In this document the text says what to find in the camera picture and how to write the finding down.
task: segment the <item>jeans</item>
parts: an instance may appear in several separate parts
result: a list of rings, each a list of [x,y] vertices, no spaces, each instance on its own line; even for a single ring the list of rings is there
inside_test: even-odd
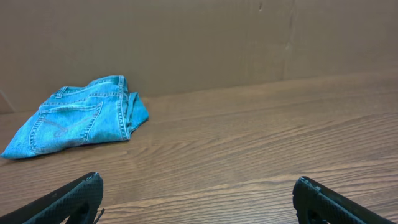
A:
[[[100,78],[86,87],[65,86],[39,106],[1,156],[20,159],[129,140],[148,117],[138,93],[128,92],[122,75]]]

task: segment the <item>folded clothing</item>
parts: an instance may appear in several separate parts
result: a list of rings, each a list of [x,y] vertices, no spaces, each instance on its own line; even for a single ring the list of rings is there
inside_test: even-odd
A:
[[[20,159],[84,144],[129,140],[148,117],[138,93],[128,92],[122,75],[100,78],[86,87],[65,86],[39,106],[1,156]]]

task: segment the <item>wall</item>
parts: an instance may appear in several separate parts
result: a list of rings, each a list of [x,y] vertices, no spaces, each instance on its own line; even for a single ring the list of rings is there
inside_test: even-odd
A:
[[[4,0],[0,90],[36,110],[123,74],[144,96],[398,67],[395,0]]]

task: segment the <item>denim fabric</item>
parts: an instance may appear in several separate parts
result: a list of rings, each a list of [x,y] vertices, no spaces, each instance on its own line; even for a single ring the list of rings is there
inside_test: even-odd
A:
[[[138,93],[126,79],[112,75],[86,87],[65,86],[39,106],[18,130],[6,159],[20,159],[91,143],[125,141],[148,119]]]

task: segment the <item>wood grain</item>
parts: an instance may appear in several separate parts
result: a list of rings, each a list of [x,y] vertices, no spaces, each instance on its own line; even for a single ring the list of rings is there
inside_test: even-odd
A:
[[[129,142],[0,159],[0,215],[98,171],[99,223],[296,223],[301,175],[398,222],[397,86],[352,74],[145,98]],[[0,147],[30,115],[0,116]]]

